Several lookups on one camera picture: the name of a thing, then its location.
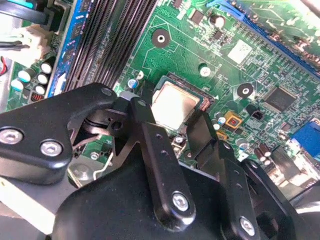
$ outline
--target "silver screw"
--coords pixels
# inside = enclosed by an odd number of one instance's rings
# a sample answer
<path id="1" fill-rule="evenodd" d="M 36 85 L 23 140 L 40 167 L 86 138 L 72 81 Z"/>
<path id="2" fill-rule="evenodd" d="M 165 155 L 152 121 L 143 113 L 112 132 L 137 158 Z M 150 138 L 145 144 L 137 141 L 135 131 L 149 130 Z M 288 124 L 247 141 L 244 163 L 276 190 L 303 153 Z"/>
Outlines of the silver screw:
<path id="1" fill-rule="evenodd" d="M 249 234 L 251 237 L 256 235 L 256 231 L 252 223 L 246 219 L 244 216 L 240 218 L 240 224 L 241 227 L 246 231 L 247 234 Z"/>
<path id="2" fill-rule="evenodd" d="M 93 152 L 93 153 L 91 153 L 90 157 L 92 160 L 97 161 L 100 158 L 100 155 L 97 152 Z"/>
<path id="3" fill-rule="evenodd" d="M 185 196 L 183 196 L 181 193 L 175 193 L 173 194 L 173 204 L 176 206 L 177 209 L 179 209 L 181 212 L 185 212 L 189 209 L 189 202 L 186 199 Z"/>
<path id="4" fill-rule="evenodd" d="M 254 161 L 250 161 L 250 164 L 254 169 L 258 169 L 258 166 Z"/>
<path id="5" fill-rule="evenodd" d="M 139 100 L 138 103 L 142 106 L 142 107 L 146 107 L 147 104 L 145 103 L 145 101 Z"/>
<path id="6" fill-rule="evenodd" d="M 22 132 L 15 129 L 5 129 L 0 131 L 0 143 L 15 145 L 24 139 Z"/>
<path id="7" fill-rule="evenodd" d="M 104 95 L 107 95 L 107 96 L 109 96 L 109 97 L 111 97 L 112 96 L 112 91 L 110 90 L 110 89 L 108 89 L 108 88 L 102 88 L 102 93 L 104 94 Z"/>
<path id="8" fill-rule="evenodd" d="M 46 141 L 41 144 L 40 150 L 43 155 L 48 157 L 56 157 L 62 153 L 63 148 L 61 144 L 56 141 Z"/>
<path id="9" fill-rule="evenodd" d="M 182 144 L 183 142 L 184 142 L 184 138 L 183 137 L 181 137 L 181 136 L 177 136 L 176 138 L 175 138 L 175 142 L 177 143 L 177 144 Z"/>
<path id="10" fill-rule="evenodd" d="M 226 149 L 229 149 L 229 150 L 231 149 L 231 146 L 228 143 L 225 142 L 223 145 Z"/>

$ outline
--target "white plastic connector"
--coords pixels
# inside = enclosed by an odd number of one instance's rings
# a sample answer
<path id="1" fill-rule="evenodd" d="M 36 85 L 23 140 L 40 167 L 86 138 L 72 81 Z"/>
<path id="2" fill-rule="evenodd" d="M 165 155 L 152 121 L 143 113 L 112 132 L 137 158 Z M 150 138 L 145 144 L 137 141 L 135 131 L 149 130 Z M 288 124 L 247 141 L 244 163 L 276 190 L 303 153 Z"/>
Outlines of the white plastic connector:
<path id="1" fill-rule="evenodd" d="M 40 25 L 32 25 L 14 29 L 12 35 L 19 36 L 15 41 L 22 42 L 30 48 L 20 51 L 1 51 L 1 55 L 17 62 L 27 68 L 41 60 L 51 50 L 50 44 L 54 33 L 41 28 Z"/>

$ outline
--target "black wire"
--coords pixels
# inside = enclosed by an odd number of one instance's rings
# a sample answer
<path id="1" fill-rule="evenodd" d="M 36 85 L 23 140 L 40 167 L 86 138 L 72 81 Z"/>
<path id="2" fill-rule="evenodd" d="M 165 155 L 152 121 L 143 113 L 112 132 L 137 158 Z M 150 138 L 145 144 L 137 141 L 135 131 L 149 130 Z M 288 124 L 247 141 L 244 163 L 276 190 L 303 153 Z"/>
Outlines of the black wire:
<path id="1" fill-rule="evenodd" d="M 0 51 L 17 51 L 21 49 L 29 49 L 28 45 L 19 45 L 19 46 L 0 46 Z"/>
<path id="2" fill-rule="evenodd" d="M 22 45 L 22 42 L 21 41 L 12 41 L 12 42 L 9 42 L 9 41 L 0 41 L 0 46 L 20 46 Z"/>

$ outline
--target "white label sticker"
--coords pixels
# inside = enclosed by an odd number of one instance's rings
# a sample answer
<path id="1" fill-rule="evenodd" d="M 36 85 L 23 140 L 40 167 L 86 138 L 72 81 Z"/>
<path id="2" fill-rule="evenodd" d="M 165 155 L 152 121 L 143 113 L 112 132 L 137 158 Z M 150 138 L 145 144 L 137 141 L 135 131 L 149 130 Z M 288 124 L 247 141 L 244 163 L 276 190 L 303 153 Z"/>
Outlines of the white label sticker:
<path id="1" fill-rule="evenodd" d="M 236 46 L 229 53 L 228 57 L 235 61 L 237 64 L 241 64 L 245 58 L 251 53 L 252 47 L 246 44 L 244 41 L 239 40 Z"/>

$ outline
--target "red wire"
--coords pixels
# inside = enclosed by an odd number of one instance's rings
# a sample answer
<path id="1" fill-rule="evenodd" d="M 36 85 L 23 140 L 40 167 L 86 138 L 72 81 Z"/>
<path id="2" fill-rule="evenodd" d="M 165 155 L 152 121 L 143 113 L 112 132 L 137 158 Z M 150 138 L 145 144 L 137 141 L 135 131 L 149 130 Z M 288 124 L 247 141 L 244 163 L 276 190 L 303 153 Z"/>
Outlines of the red wire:
<path id="1" fill-rule="evenodd" d="M 5 60 L 5 58 L 3 56 L 1 57 L 1 62 L 3 64 L 3 67 L 2 67 L 2 71 L 0 72 L 0 75 L 3 75 L 8 70 L 8 67 L 7 67 L 7 64 L 6 64 L 6 60 Z"/>

